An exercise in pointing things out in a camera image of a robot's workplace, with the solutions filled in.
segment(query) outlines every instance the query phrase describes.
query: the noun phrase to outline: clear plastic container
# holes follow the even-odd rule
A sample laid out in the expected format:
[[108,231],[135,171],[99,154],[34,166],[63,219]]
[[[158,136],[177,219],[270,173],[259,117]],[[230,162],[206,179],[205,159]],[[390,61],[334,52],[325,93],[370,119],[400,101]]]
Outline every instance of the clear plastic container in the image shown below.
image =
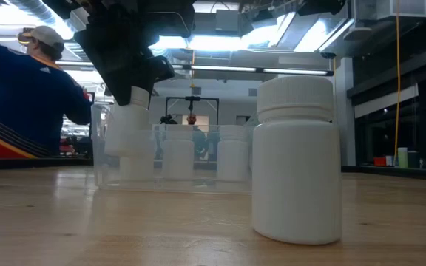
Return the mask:
[[[169,125],[152,125],[152,130],[130,132],[129,157],[119,157],[105,152],[105,140],[109,126],[114,122],[112,106],[94,105],[92,108],[92,140],[95,164],[95,184],[101,189],[134,191],[176,191],[200,193],[250,194],[251,174],[247,180],[231,181],[234,178],[217,178],[217,146],[220,142],[219,126],[209,126],[202,132],[193,126],[185,137],[178,141],[193,142],[193,161],[184,167],[193,167],[193,177],[188,174],[168,178],[163,174],[164,150],[172,149]],[[173,129],[177,136],[180,132]]]

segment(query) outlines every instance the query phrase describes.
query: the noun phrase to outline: wooden tabletop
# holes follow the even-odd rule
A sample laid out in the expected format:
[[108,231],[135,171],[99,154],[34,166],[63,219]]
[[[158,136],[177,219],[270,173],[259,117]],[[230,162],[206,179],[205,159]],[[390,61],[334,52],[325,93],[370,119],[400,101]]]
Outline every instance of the wooden tabletop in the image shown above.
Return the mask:
[[424,180],[345,174],[342,241],[312,247],[255,233],[250,196],[98,191],[92,176],[0,171],[0,266],[426,265]]

